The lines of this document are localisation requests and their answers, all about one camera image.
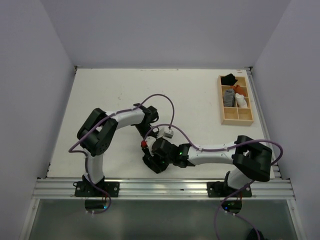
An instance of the metal frame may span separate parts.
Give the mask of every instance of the metal frame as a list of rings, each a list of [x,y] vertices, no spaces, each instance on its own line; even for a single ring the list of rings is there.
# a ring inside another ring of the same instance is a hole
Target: metal frame
[[[261,105],[257,96],[251,70],[247,70],[248,80],[251,85],[253,98],[260,118],[263,135],[270,139]],[[297,212],[295,195],[290,180],[282,180],[277,165],[272,167],[275,179],[269,182],[254,182],[251,185],[252,197],[255,200],[286,200],[292,222],[299,240],[306,240],[302,221]],[[38,179],[32,195],[31,204],[19,240],[27,240],[30,236],[33,223],[41,199],[74,199],[74,182],[80,178],[46,178]],[[223,179],[119,179],[106,178],[108,182],[120,182],[118,198],[112,200],[222,200],[223,198],[209,198],[207,182],[223,181]]]

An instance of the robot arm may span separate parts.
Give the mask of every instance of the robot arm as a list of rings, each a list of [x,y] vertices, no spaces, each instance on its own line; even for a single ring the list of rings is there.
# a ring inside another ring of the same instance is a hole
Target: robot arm
[[[104,112],[99,108],[93,110],[83,126],[80,128],[77,138],[81,139],[90,129],[101,119],[113,114],[114,112]],[[103,174],[103,153],[108,149],[115,131],[126,127],[135,126],[142,137],[151,129],[150,124],[159,118],[157,109],[153,106],[140,108],[123,112],[109,118],[100,126],[100,129],[94,130],[80,145],[87,151],[87,169],[82,177],[83,181],[89,181],[89,173],[93,184],[98,186],[104,181]],[[267,182],[270,180],[270,169],[272,150],[260,143],[247,144],[241,147],[224,151],[201,151],[199,149],[223,149],[235,144],[243,143],[251,138],[247,136],[238,136],[234,142],[227,144],[196,146],[194,148],[189,143],[176,146],[170,143],[165,137],[169,134],[159,134],[151,131],[145,141],[141,142],[141,148],[144,152],[143,162],[155,173],[161,173],[169,164],[180,168],[194,167],[200,164],[223,163],[232,164],[237,168],[228,172],[221,185],[217,185],[222,191],[230,192],[240,189],[252,180]]]
[[[144,163],[154,172],[164,171],[169,164],[180,168],[200,164],[231,164],[237,168],[227,172],[223,186],[217,186],[222,192],[238,190],[252,180],[268,182],[270,180],[272,150],[261,144],[253,143],[224,151],[201,151],[201,149],[227,149],[235,144],[244,143],[251,138],[240,135],[235,142],[219,145],[181,144],[176,146],[163,137],[147,137],[141,148],[145,153]]]
[[[103,118],[110,116],[115,112],[104,112],[100,108],[96,108],[89,115],[82,127],[77,133],[77,138],[81,139],[87,134],[93,126],[95,126]],[[103,153],[109,148],[112,138],[116,130],[126,126],[135,126],[142,137],[151,129],[150,123],[157,121],[159,118],[158,111],[153,106],[148,108],[141,106],[136,110],[130,112],[122,112],[114,115],[104,122],[99,129],[94,130],[80,146],[84,148],[87,153],[87,172],[84,174],[88,181],[88,173],[90,174],[91,181],[94,184],[99,183],[104,179],[103,173]],[[151,136],[156,137],[155,132],[150,133]]]

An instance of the black object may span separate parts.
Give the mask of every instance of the black object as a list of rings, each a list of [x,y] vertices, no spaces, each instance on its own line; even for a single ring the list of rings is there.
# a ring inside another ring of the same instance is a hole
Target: black object
[[[146,108],[145,106],[140,106],[140,109],[144,113],[144,118],[141,123],[134,125],[138,132],[140,133],[141,137],[145,137],[147,132],[151,129],[150,124],[155,123],[159,119],[158,110],[153,107],[149,106]],[[157,133],[151,131],[149,134],[150,137],[157,137]]]
[[[94,198],[103,196],[103,193],[93,187],[84,175],[82,181],[74,182],[73,186],[75,187],[75,197]],[[103,178],[95,186],[105,190],[110,197],[117,198],[119,195],[120,183],[118,181],[105,181],[105,178]]]
[[[88,200],[84,201],[84,207],[87,211],[96,209],[105,209],[107,207],[105,200]]]
[[[222,209],[233,213],[238,214],[242,209],[242,201],[241,200],[227,200],[221,205]]]
[[[264,237],[264,235],[262,234],[262,232],[260,232],[258,230],[258,233],[260,235],[260,240],[268,240]],[[249,235],[246,237],[246,240],[258,240],[258,236],[257,236],[257,233],[254,229],[252,229],[249,233]]]
[[[76,137],[81,139],[105,117],[107,117],[107,114],[100,108],[94,109],[78,131]],[[117,130],[117,126],[118,122],[113,118],[109,118],[107,121],[101,124],[100,127],[102,128],[100,131],[95,129],[80,143],[80,146],[84,149],[87,149],[93,157],[103,154],[108,149],[115,131]]]
[[[234,143],[240,144],[250,140],[250,137],[239,135]],[[269,147],[259,142],[246,144],[235,149],[232,159],[233,165],[248,178],[259,182],[270,180],[272,150]]]
[[[146,145],[141,146],[142,151],[144,152],[142,159],[156,174],[166,170],[169,164],[173,164],[180,168],[194,167],[195,165],[188,161],[190,146],[189,143],[176,146],[160,137],[156,139],[152,145],[151,152],[153,156],[150,154],[149,148]]]
[[[228,186],[229,174],[230,171],[226,173],[224,181],[209,181],[206,183],[206,190],[209,198],[224,198],[236,191],[236,189]],[[251,187],[249,186],[249,190],[244,189],[234,197],[251,198]]]
[[[238,80],[232,73],[221,77],[221,85],[233,86],[237,81]]]

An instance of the cable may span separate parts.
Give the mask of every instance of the cable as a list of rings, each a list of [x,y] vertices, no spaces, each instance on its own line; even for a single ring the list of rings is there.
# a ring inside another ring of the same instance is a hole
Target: cable
[[[85,162],[84,162],[84,167],[85,167],[85,172],[87,173],[87,178],[90,182],[90,184],[97,190],[99,190],[100,192],[102,192],[104,195],[106,195],[108,198],[109,198],[109,204],[108,206],[102,210],[102,211],[92,211],[91,213],[93,214],[101,214],[101,213],[104,213],[105,211],[107,211],[111,205],[111,197],[110,195],[103,189],[97,187],[91,180],[91,177],[89,175],[89,171],[88,171],[88,154],[85,152],[85,151],[82,151],[82,150],[75,150],[75,148],[80,144],[82,143],[94,130],[96,130],[97,127],[101,126],[101,124],[103,124],[105,121],[107,121],[109,118],[112,118],[113,116],[117,115],[117,114],[121,114],[121,113],[126,113],[126,112],[131,112],[131,111],[134,111],[138,108],[140,108],[147,100],[149,100],[150,98],[152,97],[155,97],[155,96],[161,96],[161,97],[164,97],[166,99],[168,99],[168,101],[170,102],[171,106],[172,106],[172,117],[171,117],[171,122],[170,124],[173,123],[174,121],[174,118],[175,118],[175,106],[174,106],[174,103],[171,101],[171,99],[169,97],[167,97],[166,95],[164,94],[161,94],[161,93],[155,93],[155,94],[152,94],[150,96],[148,96],[145,100],[143,100],[138,106],[134,107],[134,108],[128,108],[128,109],[124,109],[124,110],[119,110],[117,112],[114,112],[112,114],[110,114],[109,116],[106,116],[105,118],[103,118],[102,120],[100,120],[96,125],[93,126],[93,128],[91,128],[81,139],[79,139],[72,147],[70,147],[70,149],[68,150],[69,153],[71,154],[74,154],[74,153],[81,153],[81,154],[84,154],[85,155]]]
[[[283,154],[284,154],[284,150],[283,150],[283,148],[282,148],[282,146],[281,146],[280,144],[278,144],[277,142],[271,141],[271,140],[267,140],[267,139],[249,140],[249,141],[245,141],[245,142],[242,142],[242,143],[239,143],[239,144],[235,144],[235,145],[233,145],[233,146],[229,146],[229,147],[227,147],[226,149],[224,149],[224,148],[217,148],[217,149],[206,149],[206,148],[202,148],[202,149],[200,149],[199,147],[197,147],[196,145],[194,145],[194,144],[191,142],[190,138],[189,138],[189,137],[184,133],[184,131],[182,131],[179,127],[177,127],[177,126],[175,126],[175,125],[172,125],[172,124],[167,124],[167,123],[158,124],[158,125],[153,126],[153,127],[146,133],[146,135],[144,136],[143,140],[146,140],[147,136],[150,134],[150,132],[151,132],[154,128],[158,128],[158,127],[161,127],[161,126],[170,126],[170,127],[174,128],[174,129],[177,129],[177,130],[185,137],[185,139],[190,143],[190,145],[191,145],[193,148],[195,148],[196,150],[201,151],[201,152],[202,152],[202,151],[203,151],[203,152],[221,152],[221,151],[227,151],[227,150],[231,150],[231,149],[234,149],[234,148],[238,148],[238,147],[241,147],[241,146],[244,146],[244,145],[247,145],[247,144],[254,144],[254,143],[261,143],[261,142],[262,142],[262,143],[270,143],[270,144],[276,145],[276,146],[280,149],[280,154],[279,154],[279,156],[271,163],[271,165],[276,164],[276,163],[281,159],[281,157],[282,157]],[[230,194],[229,196],[225,197],[225,198],[221,201],[219,207],[217,208],[217,210],[216,210],[215,213],[214,213],[214,219],[213,219],[215,235],[216,235],[216,237],[217,237],[218,240],[221,239],[220,236],[219,236],[218,227],[217,227],[217,218],[218,218],[218,212],[219,212],[219,210],[221,209],[220,207],[223,205],[223,203],[225,203],[225,202],[227,201],[227,199],[229,199],[229,198],[237,195],[238,193],[242,192],[243,190],[245,190],[246,188],[248,188],[253,182],[254,182],[254,180],[251,181],[251,182],[249,182],[248,184],[244,185],[244,186],[241,187],[240,189],[236,190],[235,192],[233,192],[233,193]],[[240,218],[240,219],[246,221],[248,224],[250,224],[250,225],[253,227],[253,229],[255,230],[255,232],[256,232],[256,234],[257,234],[258,240],[261,240],[261,239],[260,239],[260,234],[259,234],[257,228],[256,228],[251,222],[249,222],[249,221],[248,221],[247,219],[245,219],[243,216],[240,216],[240,215],[237,215],[237,214],[235,214],[235,216],[237,216],[238,218]]]

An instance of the orange object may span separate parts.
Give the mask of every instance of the orange object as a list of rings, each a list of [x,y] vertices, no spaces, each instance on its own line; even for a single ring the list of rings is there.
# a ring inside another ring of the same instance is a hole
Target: orange object
[[[240,87],[239,85],[231,86],[231,88],[234,90],[234,92],[235,92],[236,94],[240,94],[240,95],[243,95],[243,96],[245,96],[245,97],[247,96],[246,93],[245,93],[245,91],[243,90],[243,88]]]

